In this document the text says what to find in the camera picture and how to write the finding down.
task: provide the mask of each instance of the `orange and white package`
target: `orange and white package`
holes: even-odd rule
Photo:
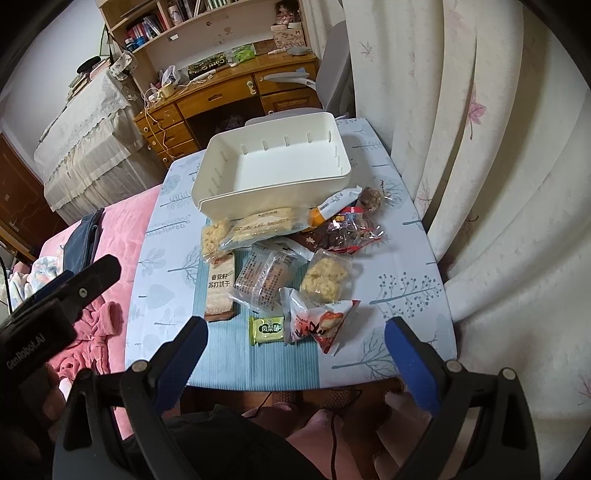
[[[321,304],[294,288],[280,289],[284,313],[284,341],[294,343],[312,336],[323,353],[329,353],[345,319],[355,311],[359,300],[340,300]]]

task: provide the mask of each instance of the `hand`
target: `hand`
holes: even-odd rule
[[[57,372],[49,364],[46,364],[46,368],[50,390],[47,394],[47,398],[43,402],[43,413],[53,422],[49,428],[48,434],[52,441],[55,442],[59,430],[58,420],[66,406],[66,399],[58,388],[60,377],[57,375]],[[11,430],[9,435],[14,448],[16,448],[17,452],[20,453],[24,459],[35,463],[41,461],[41,452],[39,451],[39,448],[22,430]]]

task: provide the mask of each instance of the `drawer handle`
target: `drawer handle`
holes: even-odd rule
[[[251,91],[251,95],[256,95],[256,90],[255,90],[255,84],[252,83],[252,80],[249,80],[246,83],[246,86],[249,88],[249,90]]]

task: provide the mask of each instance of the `chair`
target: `chair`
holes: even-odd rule
[[[271,113],[260,118],[253,118],[246,125],[258,124],[278,118],[305,115],[307,113],[330,112],[334,116],[340,114],[340,99],[345,89],[345,84],[351,73],[351,53],[349,51],[349,37],[346,23],[336,24],[329,32],[324,56],[320,63],[316,81],[309,80],[310,74],[306,72],[284,72],[266,75],[264,80],[278,83],[300,83],[316,91],[318,99],[322,103],[323,110],[319,108],[294,108],[282,112]]]

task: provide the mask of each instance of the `pink blanket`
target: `pink blanket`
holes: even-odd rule
[[[107,340],[119,333],[121,307],[114,301],[105,302],[101,295],[82,312],[82,318],[74,324],[76,340],[50,361],[60,378],[74,381],[83,368],[91,368],[100,374],[109,374]]]
[[[125,369],[125,335],[135,269],[159,192],[160,185],[108,206],[103,214],[103,232],[96,252],[96,259],[111,254],[116,256],[121,263],[121,279],[103,293],[105,302],[112,301],[121,307],[119,333],[111,336],[106,343],[111,372],[121,372]],[[40,256],[54,255],[57,247],[66,243],[77,226],[78,223],[70,225],[63,232],[45,242]],[[131,427],[125,411],[118,408],[115,411],[115,416],[121,433],[124,437],[129,435]]]

